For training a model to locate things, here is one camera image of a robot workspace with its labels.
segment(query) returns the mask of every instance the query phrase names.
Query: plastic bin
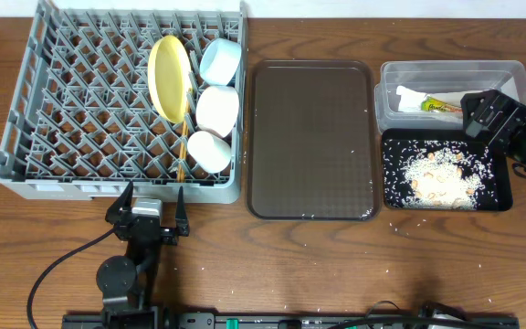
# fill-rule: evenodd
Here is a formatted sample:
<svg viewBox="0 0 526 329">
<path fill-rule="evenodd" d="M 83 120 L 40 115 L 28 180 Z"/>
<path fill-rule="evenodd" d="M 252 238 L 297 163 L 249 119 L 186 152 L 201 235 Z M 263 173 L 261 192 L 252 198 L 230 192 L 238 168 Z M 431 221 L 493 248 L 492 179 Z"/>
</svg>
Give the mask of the plastic bin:
<svg viewBox="0 0 526 329">
<path fill-rule="evenodd" d="M 243 48 L 231 85 L 240 110 L 230 137 L 230 167 L 210 175 L 176 150 L 187 144 L 182 124 L 160 117 L 147 87 L 153 44 L 177 36 L 187 49 L 194 91 L 187 95 L 189 134 L 195 105 L 207 87 L 199 59 L 211 40 Z M 40 1 L 27 41 L 0 146 L 0 183 L 30 199 L 87 200 L 119 196 L 129 181 L 136 197 L 231 203 L 240 194 L 241 135 L 247 69 L 243 12 L 58 11 Z M 176 169 L 184 181 L 176 182 Z"/>
<path fill-rule="evenodd" d="M 374 88 L 379 132 L 387 129 L 462 129 L 460 113 L 399 112 L 398 86 L 426 92 L 496 89 L 526 105 L 526 72 L 516 60 L 386 62 Z"/>
</svg>

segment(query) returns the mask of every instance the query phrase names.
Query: yellow plate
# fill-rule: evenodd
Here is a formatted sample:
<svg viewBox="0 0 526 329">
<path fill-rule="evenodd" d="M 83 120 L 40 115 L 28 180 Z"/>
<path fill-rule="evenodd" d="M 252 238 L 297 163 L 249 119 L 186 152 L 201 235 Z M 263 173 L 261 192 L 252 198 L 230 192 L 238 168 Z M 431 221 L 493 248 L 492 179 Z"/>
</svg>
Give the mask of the yellow plate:
<svg viewBox="0 0 526 329">
<path fill-rule="evenodd" d="M 184 121 L 186 93 L 192 90 L 190 60 L 182 42 L 167 36 L 155 43 L 147 65 L 150 95 L 161 116 L 172 123 Z"/>
</svg>

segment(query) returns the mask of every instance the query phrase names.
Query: wooden table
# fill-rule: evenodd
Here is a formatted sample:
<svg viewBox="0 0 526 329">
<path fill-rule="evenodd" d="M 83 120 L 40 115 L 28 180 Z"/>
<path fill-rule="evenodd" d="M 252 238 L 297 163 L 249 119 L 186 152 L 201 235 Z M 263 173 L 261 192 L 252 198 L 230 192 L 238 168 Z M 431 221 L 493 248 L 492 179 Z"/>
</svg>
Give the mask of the wooden table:
<svg viewBox="0 0 526 329">
<path fill-rule="evenodd" d="M 265 58 L 358 59 L 375 81 L 389 60 L 517 59 L 526 67 L 526 20 L 248 23 L 250 67 Z M 30 24 L 0 19 L 0 139 Z M 514 207 L 506 213 L 384 208 L 362 224 L 262 221 L 247 212 L 245 193 L 233 205 L 189 205 L 191 237 L 165 248 L 155 301 L 179 311 L 364 313 L 381 300 L 406 310 L 434 300 L 511 313 L 526 328 L 526 181 L 511 175 L 511 184 Z M 0 328 L 27 327 L 34 280 L 110 228 L 103 218 L 112 201 L 25 200 L 0 186 Z M 36 295 L 40 327 L 59 328 L 67 312 L 98 311 L 97 268 L 124 248 L 107 239 L 53 270 Z"/>
</svg>

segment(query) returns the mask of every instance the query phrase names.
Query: clear plastic container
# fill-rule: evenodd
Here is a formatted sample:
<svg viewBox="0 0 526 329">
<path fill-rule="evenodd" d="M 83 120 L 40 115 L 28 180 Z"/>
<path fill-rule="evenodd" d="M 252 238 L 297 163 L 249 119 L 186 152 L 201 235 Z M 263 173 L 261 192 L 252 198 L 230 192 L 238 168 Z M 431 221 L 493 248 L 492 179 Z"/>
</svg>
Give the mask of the clear plastic container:
<svg viewBox="0 0 526 329">
<path fill-rule="evenodd" d="M 426 93 L 495 89 L 526 105 L 526 72 L 516 60 L 386 62 L 374 88 L 381 133 L 391 128 L 462 129 L 461 113 L 399 112 L 398 86 Z"/>
</svg>

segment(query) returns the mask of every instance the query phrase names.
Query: yellow wrapper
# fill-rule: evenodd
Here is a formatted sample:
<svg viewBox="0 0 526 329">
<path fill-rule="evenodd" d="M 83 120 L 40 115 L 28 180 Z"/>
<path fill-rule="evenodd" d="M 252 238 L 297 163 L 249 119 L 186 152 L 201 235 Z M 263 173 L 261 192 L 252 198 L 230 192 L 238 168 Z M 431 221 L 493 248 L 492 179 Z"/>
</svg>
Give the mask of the yellow wrapper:
<svg viewBox="0 0 526 329">
<path fill-rule="evenodd" d="M 421 103 L 421 111 L 462 113 L 462 109 L 458 106 L 444 103 L 443 101 L 436 100 L 431 96 L 427 96 L 426 100 Z"/>
</svg>

